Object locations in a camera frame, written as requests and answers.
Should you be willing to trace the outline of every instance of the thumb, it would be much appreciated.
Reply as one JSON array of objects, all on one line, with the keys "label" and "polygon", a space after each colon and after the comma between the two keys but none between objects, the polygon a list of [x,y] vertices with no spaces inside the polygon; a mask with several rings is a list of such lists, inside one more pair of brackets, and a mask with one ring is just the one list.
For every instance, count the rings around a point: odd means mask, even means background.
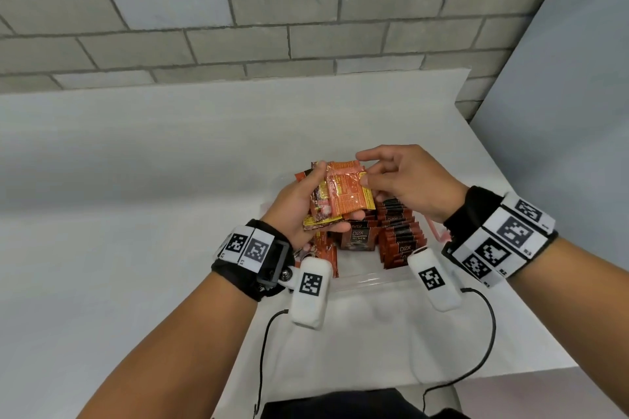
[{"label": "thumb", "polygon": [[308,195],[312,194],[312,192],[317,189],[319,184],[321,184],[321,182],[325,180],[326,172],[326,162],[319,161],[312,172],[302,182],[299,183],[299,188],[304,193],[308,193]]},{"label": "thumb", "polygon": [[375,191],[385,191],[394,194],[393,184],[396,177],[397,173],[365,174],[360,179],[360,184]]}]

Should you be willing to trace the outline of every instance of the black pants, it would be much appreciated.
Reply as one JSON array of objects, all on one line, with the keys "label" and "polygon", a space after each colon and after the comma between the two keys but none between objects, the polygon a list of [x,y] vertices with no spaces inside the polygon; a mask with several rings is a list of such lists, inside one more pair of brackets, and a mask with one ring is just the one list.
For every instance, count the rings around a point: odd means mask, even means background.
[{"label": "black pants", "polygon": [[[438,419],[466,419],[445,409]],[[396,389],[331,392],[308,399],[293,399],[264,406],[260,419],[427,419]]]}]

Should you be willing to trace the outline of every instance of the white countertop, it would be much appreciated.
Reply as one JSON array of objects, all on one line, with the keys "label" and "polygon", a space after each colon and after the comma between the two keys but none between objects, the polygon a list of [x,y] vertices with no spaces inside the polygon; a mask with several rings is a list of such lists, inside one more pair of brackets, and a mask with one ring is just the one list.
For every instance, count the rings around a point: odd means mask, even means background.
[{"label": "white countertop", "polygon": [[[209,272],[209,254],[232,226],[258,216],[260,204],[312,159],[345,160],[373,145],[417,142],[463,182],[506,191],[454,108],[466,74],[0,97],[3,417],[74,417]],[[243,112],[251,98],[271,95],[283,104],[258,101]],[[67,116],[53,112],[54,104]],[[360,269],[348,262],[341,259],[341,275],[344,266],[345,273]],[[574,365],[506,283],[486,293],[498,334],[476,377]],[[251,414],[264,327],[288,302],[281,294],[260,304],[217,419]],[[337,292],[321,331],[295,327],[287,317],[274,322],[263,395],[451,379],[480,360],[490,327],[480,299],[438,313],[412,281]]]}]

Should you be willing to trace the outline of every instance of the hand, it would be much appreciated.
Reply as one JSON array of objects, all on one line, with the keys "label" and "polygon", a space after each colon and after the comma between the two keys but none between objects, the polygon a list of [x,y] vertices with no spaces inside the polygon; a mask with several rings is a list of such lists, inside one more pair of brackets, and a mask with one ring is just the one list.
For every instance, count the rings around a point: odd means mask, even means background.
[{"label": "hand", "polygon": [[378,161],[361,179],[378,201],[395,196],[440,223],[465,203],[468,187],[416,144],[380,145],[356,153],[356,159]]},{"label": "hand", "polygon": [[[317,230],[304,230],[304,217],[310,210],[310,194],[325,179],[327,165],[319,161],[316,168],[301,182],[295,181],[280,191],[273,205],[261,220],[278,229],[287,236],[293,248],[302,248],[315,236]],[[352,213],[352,218],[361,220],[365,217],[362,210]],[[351,229],[348,222],[340,222],[328,228],[332,232],[347,232]]]}]

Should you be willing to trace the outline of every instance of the wristband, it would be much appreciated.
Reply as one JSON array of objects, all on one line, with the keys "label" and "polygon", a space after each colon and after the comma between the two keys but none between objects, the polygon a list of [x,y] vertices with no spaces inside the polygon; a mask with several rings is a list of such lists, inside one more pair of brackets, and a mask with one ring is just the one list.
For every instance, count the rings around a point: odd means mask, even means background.
[{"label": "wristband", "polygon": [[255,219],[232,230],[214,257],[212,271],[255,301],[282,291],[284,287],[277,284],[279,275],[294,262],[286,236]]},{"label": "wristband", "polygon": [[539,256],[556,238],[555,220],[514,192],[504,198],[477,186],[444,225],[443,254],[491,288]]}]

